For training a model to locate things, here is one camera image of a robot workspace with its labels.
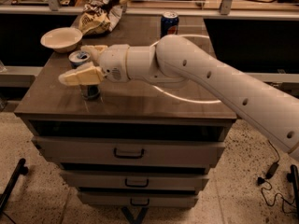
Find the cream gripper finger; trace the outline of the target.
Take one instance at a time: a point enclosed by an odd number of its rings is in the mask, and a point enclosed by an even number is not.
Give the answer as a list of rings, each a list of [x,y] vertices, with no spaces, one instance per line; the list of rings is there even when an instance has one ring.
[[[107,45],[84,45],[80,48],[82,51],[86,51],[90,54],[91,60],[99,64],[99,58],[101,54],[107,49]]]
[[[59,75],[59,81],[65,86],[98,85],[105,78],[105,74],[99,66],[93,62],[85,63],[76,69],[69,70]]]

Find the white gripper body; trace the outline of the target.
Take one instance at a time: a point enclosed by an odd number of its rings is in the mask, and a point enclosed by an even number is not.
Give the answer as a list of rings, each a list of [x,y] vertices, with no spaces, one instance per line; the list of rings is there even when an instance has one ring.
[[[106,78],[112,82],[128,82],[126,58],[129,46],[112,45],[105,49],[99,58],[99,64],[106,74]]]

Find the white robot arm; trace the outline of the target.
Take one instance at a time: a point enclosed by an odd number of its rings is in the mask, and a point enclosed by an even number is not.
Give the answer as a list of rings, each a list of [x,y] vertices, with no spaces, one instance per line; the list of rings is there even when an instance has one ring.
[[[299,100],[223,63],[181,35],[146,47],[113,45],[98,59],[59,75],[66,86],[142,80],[181,87],[192,80],[299,161]]]

